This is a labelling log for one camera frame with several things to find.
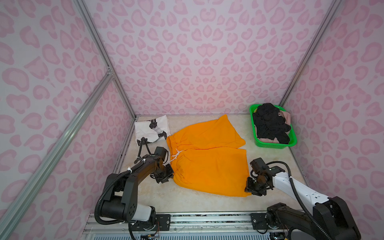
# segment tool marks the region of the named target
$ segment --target beige table surface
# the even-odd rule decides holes
[[[171,134],[189,125],[218,119],[218,115],[203,116],[168,116]],[[151,120],[155,117],[140,117],[139,121]],[[238,134],[245,140],[246,144],[241,147],[247,151],[248,162],[258,157],[265,162],[284,161],[292,171],[292,176],[304,183],[304,179],[291,155],[288,147],[284,149],[272,149],[257,147],[254,143],[253,131],[251,128],[251,118],[249,115],[228,115]],[[151,143],[148,145],[154,152],[156,146],[165,147],[169,150],[166,141]],[[137,157],[139,146],[135,142],[135,137],[131,139],[126,158],[123,162],[121,172],[129,166]],[[147,154],[147,149],[143,147],[142,154]],[[296,200],[292,199],[278,189],[268,190],[266,196],[248,197],[226,197],[221,195],[209,194],[195,190],[186,189],[175,184],[173,179],[164,184],[157,184],[149,176],[139,184],[138,203],[154,206],[156,212],[221,212],[221,211],[260,211],[276,203],[285,203],[293,209],[300,209]]]

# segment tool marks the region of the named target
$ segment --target pile of clothes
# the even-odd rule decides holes
[[[261,142],[288,144],[291,114],[281,111],[271,103],[257,107],[252,114],[256,136]]]

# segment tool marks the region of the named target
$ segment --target black robotic arm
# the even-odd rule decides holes
[[[120,174],[110,174],[107,177],[103,193],[95,207],[95,219],[98,223],[136,221],[147,229],[155,225],[155,208],[137,203],[137,188],[148,175],[156,179],[157,183],[168,182],[168,179],[173,177],[173,170],[170,164],[163,165],[167,150],[157,147],[155,153],[151,154],[144,138],[141,140],[138,156],[143,143],[149,154],[138,157],[132,169]],[[284,164],[288,173],[278,166],[268,166],[273,163]],[[299,229],[308,233],[316,240],[361,239],[360,232],[344,200],[339,197],[330,198],[295,180],[284,162],[274,161],[265,164],[263,159],[257,158],[250,164],[253,170],[252,177],[247,179],[246,192],[263,196],[268,189],[277,188],[296,199],[304,210],[304,212],[294,210],[283,203],[268,207],[265,221],[271,229],[286,225],[291,230]],[[122,196],[114,194],[120,191],[123,191]],[[100,217],[116,220],[105,221]]]
[[[170,164],[163,165],[166,160],[167,150],[157,147],[154,154],[138,157],[135,166],[120,174],[110,174],[105,182],[103,193],[95,206],[95,219],[99,224],[107,225],[119,222],[138,221],[144,228],[151,229],[155,225],[156,211],[152,206],[137,203],[138,185],[148,176],[156,179],[157,183],[168,182],[173,178]],[[115,192],[123,191],[122,196]],[[116,220],[105,221],[100,217]]]

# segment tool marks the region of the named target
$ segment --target laundry basket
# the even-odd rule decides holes
[[[249,107],[249,113],[251,114],[251,122],[252,122],[252,129],[253,129],[253,136],[255,138],[255,144],[258,147],[269,147],[269,148],[277,148],[277,149],[283,149],[285,147],[293,147],[297,143],[297,138],[295,135],[295,131],[293,130],[292,124],[291,124],[291,131],[288,134],[288,137],[290,139],[288,144],[282,144],[282,143],[269,143],[269,142],[261,142],[257,136],[256,136],[256,131],[255,131],[255,124],[253,122],[253,116],[252,113],[257,109],[258,106],[262,104],[253,104]],[[274,105],[278,109],[285,111],[284,108]]]

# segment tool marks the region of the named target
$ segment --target black clothing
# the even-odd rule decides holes
[[[257,107],[257,111],[252,114],[252,117],[258,138],[273,140],[276,137],[279,143],[289,143],[290,139],[286,132],[291,130],[291,126],[286,124],[285,118],[279,114],[280,109],[271,103],[264,103]]]

